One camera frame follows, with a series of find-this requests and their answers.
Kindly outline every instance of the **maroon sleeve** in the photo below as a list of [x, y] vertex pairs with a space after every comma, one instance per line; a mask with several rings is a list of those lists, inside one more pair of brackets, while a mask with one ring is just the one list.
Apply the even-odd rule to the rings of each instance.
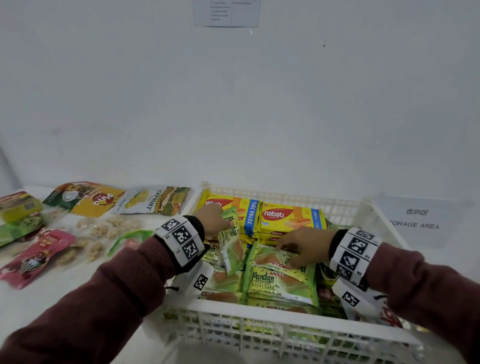
[[169, 254], [155, 238], [122, 249], [92, 278], [30, 325], [12, 333], [0, 363], [103, 364], [111, 362], [142, 322], [160, 306], [174, 275]]
[[480, 363], [480, 285], [422, 254], [380, 245], [366, 272], [370, 287], [388, 294], [400, 317], [438, 334], [469, 363]]

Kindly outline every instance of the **paper sheet on wall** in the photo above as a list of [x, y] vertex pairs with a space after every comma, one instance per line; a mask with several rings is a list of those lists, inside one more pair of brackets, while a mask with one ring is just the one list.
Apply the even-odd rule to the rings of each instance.
[[195, 26], [257, 28], [260, 0], [193, 0]]
[[446, 246], [470, 207], [465, 201], [385, 194], [374, 201], [412, 249]]

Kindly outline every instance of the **hand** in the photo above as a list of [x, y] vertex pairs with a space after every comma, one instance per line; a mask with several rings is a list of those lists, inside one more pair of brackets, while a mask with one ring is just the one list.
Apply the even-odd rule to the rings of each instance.
[[210, 240], [222, 230], [228, 230], [233, 227], [233, 221], [223, 220], [222, 213], [223, 209], [220, 205], [209, 204], [202, 206], [193, 214], [204, 226], [206, 239]]
[[288, 245], [296, 245], [300, 254], [288, 263], [293, 269], [310, 263], [328, 262], [328, 249], [336, 231], [315, 228], [299, 228], [283, 235], [276, 245], [278, 250]]

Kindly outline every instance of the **pink snack package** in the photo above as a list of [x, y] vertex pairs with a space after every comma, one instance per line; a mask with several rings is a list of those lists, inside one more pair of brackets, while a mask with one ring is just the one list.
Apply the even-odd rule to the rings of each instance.
[[0, 269], [0, 279], [21, 290], [47, 266], [58, 252], [73, 244], [76, 237], [62, 230], [52, 230], [40, 237], [9, 264]]

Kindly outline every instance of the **white plastic crate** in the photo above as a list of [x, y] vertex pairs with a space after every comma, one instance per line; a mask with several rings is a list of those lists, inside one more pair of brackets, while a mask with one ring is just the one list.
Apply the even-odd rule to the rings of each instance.
[[[205, 188], [212, 193], [271, 203], [321, 208], [337, 225], [361, 226], [394, 246], [409, 249], [385, 216], [369, 200], [348, 201], [224, 188], [204, 182], [186, 208], [195, 210]], [[463, 363], [460, 354], [431, 333], [392, 328], [324, 316], [299, 314], [206, 300], [186, 301], [168, 294], [161, 308], [145, 319], [148, 336], [164, 343], [180, 339], [217, 343], [247, 352], [271, 354], [282, 362], [320, 364]], [[255, 355], [249, 362], [255, 362]]]

